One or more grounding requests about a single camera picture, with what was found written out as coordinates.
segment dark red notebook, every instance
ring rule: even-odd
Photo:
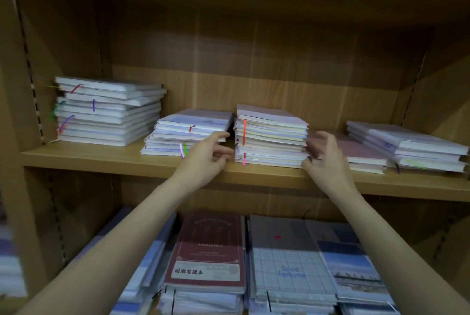
[[[177,288],[245,288],[244,218],[194,211],[185,217],[164,282]]]

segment pink notebook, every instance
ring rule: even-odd
[[[363,164],[374,164],[384,166],[387,164],[387,158],[372,149],[363,146],[359,142],[356,142],[349,138],[348,136],[334,133],[338,148],[343,152],[344,156],[348,159],[350,163],[363,163]],[[323,153],[317,152],[313,148],[313,144],[323,151],[326,146],[326,139],[318,136],[314,131],[310,132],[307,138],[307,148],[309,151],[318,159],[323,159]]]

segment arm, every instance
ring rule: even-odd
[[[170,214],[225,167],[233,150],[218,145],[217,140],[227,136],[227,132],[215,132],[194,145],[171,178],[18,314],[109,314]]]
[[[343,212],[356,231],[368,256],[404,315],[470,314],[470,305],[443,280],[364,200],[356,189],[349,165],[327,138],[320,166],[308,159],[302,167]]]

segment hand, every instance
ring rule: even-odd
[[[302,162],[302,168],[331,198],[345,192],[357,191],[349,170],[349,163],[338,148],[335,136],[327,132],[317,132],[317,134],[327,140],[324,148],[313,146],[319,154],[324,154],[323,160],[320,165],[314,165],[305,159]]]
[[[228,132],[214,132],[208,138],[196,143],[183,159],[172,179],[178,179],[187,193],[202,188],[219,174],[234,151],[218,144],[219,138],[229,137]]]

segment forearm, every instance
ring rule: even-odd
[[[467,301],[358,194],[344,191],[332,200],[356,231],[401,313],[470,314]]]
[[[177,179],[168,179],[18,314],[109,314],[161,227],[186,193],[187,189]]]

